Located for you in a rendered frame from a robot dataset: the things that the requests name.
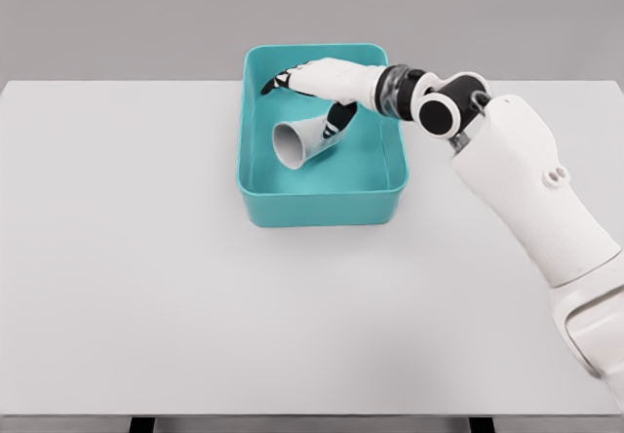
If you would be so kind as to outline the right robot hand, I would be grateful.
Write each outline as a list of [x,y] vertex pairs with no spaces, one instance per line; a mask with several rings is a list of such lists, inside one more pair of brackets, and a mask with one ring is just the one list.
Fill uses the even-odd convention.
[[342,133],[358,109],[362,90],[359,79],[365,67],[361,64],[333,58],[310,60],[285,69],[262,87],[260,94],[268,95],[275,89],[288,89],[300,95],[332,102],[324,118],[322,141],[329,141]]

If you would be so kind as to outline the teal plastic basket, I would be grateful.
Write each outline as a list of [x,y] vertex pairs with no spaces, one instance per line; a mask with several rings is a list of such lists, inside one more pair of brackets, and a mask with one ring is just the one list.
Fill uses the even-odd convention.
[[250,220],[261,227],[379,224],[395,214],[409,180],[400,123],[360,107],[337,145],[290,170],[272,131],[281,121],[326,114],[327,100],[261,88],[283,70],[325,57],[385,65],[372,43],[261,45],[248,50],[242,79],[237,182]]

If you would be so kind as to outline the white paper cup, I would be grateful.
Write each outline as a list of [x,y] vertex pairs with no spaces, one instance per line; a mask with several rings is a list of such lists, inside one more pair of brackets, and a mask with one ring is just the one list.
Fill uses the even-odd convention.
[[278,123],[272,131],[272,144],[280,162],[290,170],[298,170],[340,142],[344,135],[345,130],[332,125],[327,116],[318,116]]

